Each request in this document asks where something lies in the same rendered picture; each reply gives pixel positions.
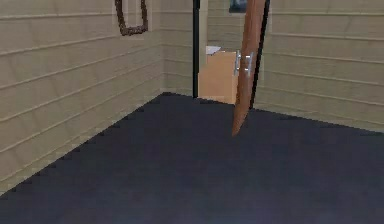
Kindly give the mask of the brown wooden room door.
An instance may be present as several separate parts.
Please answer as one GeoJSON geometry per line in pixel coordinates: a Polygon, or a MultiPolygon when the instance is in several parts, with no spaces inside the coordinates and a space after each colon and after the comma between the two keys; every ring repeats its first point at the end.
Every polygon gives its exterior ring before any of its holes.
{"type": "Polygon", "coordinates": [[[266,0],[247,0],[246,13],[244,17],[243,39],[241,54],[242,58],[254,53],[251,76],[247,77],[243,70],[237,75],[236,101],[233,112],[232,135],[236,136],[246,120],[250,110],[254,73],[256,68],[257,55],[260,45],[260,35],[264,17],[266,0]]]}

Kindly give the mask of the dark framed wall picture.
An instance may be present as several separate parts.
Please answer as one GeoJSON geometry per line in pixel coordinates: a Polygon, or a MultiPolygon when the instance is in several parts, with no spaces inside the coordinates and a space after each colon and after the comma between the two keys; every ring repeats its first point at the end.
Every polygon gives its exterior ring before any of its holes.
{"type": "Polygon", "coordinates": [[[247,7],[247,0],[230,0],[229,12],[245,13],[246,7],[247,7]]]}

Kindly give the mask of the black door frame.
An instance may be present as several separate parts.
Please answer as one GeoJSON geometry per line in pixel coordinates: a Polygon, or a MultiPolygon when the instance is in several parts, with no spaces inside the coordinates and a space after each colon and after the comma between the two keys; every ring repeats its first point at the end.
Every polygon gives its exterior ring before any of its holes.
{"type": "Polygon", "coordinates": [[[193,0],[193,98],[198,97],[198,73],[200,63],[199,48],[199,14],[201,0],[193,0]]]}

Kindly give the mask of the brown framed wall picture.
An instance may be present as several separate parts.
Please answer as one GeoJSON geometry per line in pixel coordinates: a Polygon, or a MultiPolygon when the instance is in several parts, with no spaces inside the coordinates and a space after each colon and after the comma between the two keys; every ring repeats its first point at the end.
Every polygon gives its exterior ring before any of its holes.
{"type": "Polygon", "coordinates": [[[120,34],[122,36],[132,36],[137,34],[143,34],[148,30],[148,11],[146,0],[140,0],[141,8],[141,19],[142,24],[138,26],[127,27],[125,23],[124,13],[123,13],[123,2],[122,0],[114,0],[118,27],[120,34]]]}

